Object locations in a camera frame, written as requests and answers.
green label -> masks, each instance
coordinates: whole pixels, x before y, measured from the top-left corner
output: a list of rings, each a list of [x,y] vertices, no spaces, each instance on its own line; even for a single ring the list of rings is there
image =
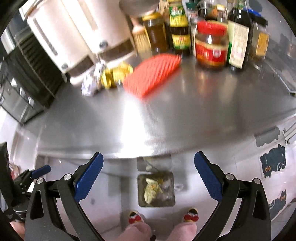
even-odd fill
[[[182,5],[170,6],[170,26],[171,27],[186,27],[188,26],[188,20],[185,14],[185,10]]]

red label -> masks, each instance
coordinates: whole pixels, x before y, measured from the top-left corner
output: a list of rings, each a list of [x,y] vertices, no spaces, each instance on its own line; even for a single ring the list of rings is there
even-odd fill
[[[225,64],[228,48],[220,45],[209,45],[203,42],[196,43],[196,58],[209,65]]]

blue gripper pad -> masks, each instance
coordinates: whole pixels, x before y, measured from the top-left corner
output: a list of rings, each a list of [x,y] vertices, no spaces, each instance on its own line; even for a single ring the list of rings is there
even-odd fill
[[[222,184],[210,168],[211,163],[205,159],[203,153],[197,152],[194,156],[194,165],[204,182],[211,198],[221,202]]]
[[[39,177],[42,177],[43,175],[49,173],[51,171],[51,167],[49,165],[45,165],[43,167],[38,168],[35,171],[32,171],[31,173],[31,178],[32,179],[37,179]]]
[[[94,184],[97,176],[102,170],[104,164],[103,155],[97,152],[92,157],[92,162],[86,168],[84,173],[81,175],[80,179],[76,182],[74,200],[80,202],[85,199]]]

metal screw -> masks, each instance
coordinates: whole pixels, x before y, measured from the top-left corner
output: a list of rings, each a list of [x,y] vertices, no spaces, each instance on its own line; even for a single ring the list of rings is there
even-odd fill
[[[70,178],[72,177],[72,175],[71,174],[66,174],[65,176],[64,176],[64,180],[69,180]]]
[[[62,70],[66,70],[68,68],[68,65],[66,63],[64,63],[62,66],[61,66],[61,69]]]
[[[43,182],[43,178],[39,178],[39,179],[37,179],[37,184],[40,184],[40,183],[42,183]]]
[[[103,40],[102,42],[99,43],[100,49],[104,50],[108,47],[108,42],[106,40]]]
[[[260,184],[261,183],[260,179],[258,179],[258,178],[255,178],[254,179],[254,182],[257,183],[257,184]]]
[[[232,174],[227,174],[227,175],[226,175],[226,178],[227,178],[228,180],[233,180],[233,179],[234,179],[234,176],[233,176]]]

yellow label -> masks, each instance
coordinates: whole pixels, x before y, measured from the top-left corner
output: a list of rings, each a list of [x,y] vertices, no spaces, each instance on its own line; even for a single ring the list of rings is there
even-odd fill
[[[187,35],[175,35],[172,34],[173,44],[175,49],[185,50],[191,46],[190,34]]]
[[[170,27],[186,27],[188,26],[188,19],[185,14],[183,5],[172,5],[169,7],[170,11]]]
[[[257,43],[256,55],[265,56],[269,42],[269,35],[265,33],[260,33]]]

